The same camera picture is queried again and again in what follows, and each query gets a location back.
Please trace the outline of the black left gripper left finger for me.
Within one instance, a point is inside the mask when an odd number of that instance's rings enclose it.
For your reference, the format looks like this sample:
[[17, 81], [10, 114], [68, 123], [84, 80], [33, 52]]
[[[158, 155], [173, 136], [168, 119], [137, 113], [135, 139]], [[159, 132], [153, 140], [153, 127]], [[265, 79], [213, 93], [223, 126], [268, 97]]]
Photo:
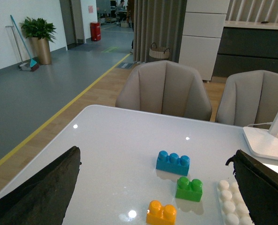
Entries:
[[80, 170], [80, 149], [71, 147], [0, 199], [0, 225], [60, 225]]

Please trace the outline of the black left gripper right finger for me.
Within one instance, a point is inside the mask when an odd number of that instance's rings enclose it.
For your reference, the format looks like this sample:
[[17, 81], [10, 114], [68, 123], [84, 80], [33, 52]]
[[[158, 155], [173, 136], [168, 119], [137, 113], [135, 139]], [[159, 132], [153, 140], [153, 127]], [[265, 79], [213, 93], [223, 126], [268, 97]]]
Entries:
[[242, 150], [230, 157], [239, 191], [256, 225], [278, 225], [278, 173]]

